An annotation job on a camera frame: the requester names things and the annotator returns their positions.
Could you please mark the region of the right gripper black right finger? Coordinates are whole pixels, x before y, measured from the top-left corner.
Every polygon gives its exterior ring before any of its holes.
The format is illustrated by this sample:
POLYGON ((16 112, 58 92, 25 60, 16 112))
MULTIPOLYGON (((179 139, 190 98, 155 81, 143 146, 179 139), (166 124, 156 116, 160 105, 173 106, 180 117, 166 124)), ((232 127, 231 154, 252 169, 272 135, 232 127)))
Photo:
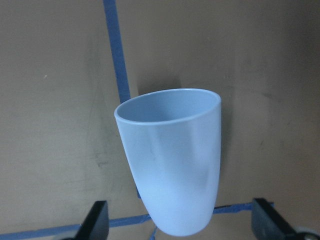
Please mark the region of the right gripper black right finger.
POLYGON ((264 198, 254 198, 251 229, 257 240, 299 240, 298 233, 264 198))

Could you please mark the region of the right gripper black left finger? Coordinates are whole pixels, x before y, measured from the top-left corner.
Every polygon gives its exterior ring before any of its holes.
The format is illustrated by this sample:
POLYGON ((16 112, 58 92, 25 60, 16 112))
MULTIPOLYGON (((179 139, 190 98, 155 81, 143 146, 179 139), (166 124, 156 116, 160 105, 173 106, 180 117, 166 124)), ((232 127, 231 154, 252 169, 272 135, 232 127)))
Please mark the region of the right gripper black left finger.
POLYGON ((106 240, 109 212, 106 200, 96 201, 72 240, 106 240))

